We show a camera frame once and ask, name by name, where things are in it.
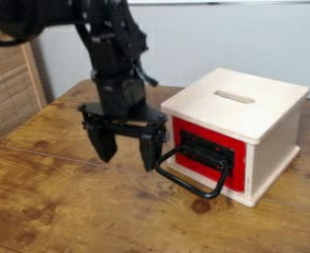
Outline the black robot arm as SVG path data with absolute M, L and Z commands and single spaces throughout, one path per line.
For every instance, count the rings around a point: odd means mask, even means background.
M 141 65 L 147 34 L 128 0 L 0 0 L 0 47 L 35 39 L 45 28 L 73 25 L 87 48 L 99 101 L 83 104 L 83 127 L 103 161 L 117 152 L 116 137 L 133 137 L 147 170 L 154 170 L 166 142 L 166 115 L 147 103 L 146 86 L 158 84 Z

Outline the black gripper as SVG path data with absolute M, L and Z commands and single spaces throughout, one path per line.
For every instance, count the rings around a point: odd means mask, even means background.
M 100 76 L 93 70 L 92 81 L 99 101 L 83 104 L 79 111 L 99 157 L 111 161 L 117 151 L 117 135 L 137 138 L 144 167 L 152 171 L 162 156 L 167 117 L 147 102 L 146 84 L 156 86 L 158 82 L 139 62 L 127 72 L 112 76 Z

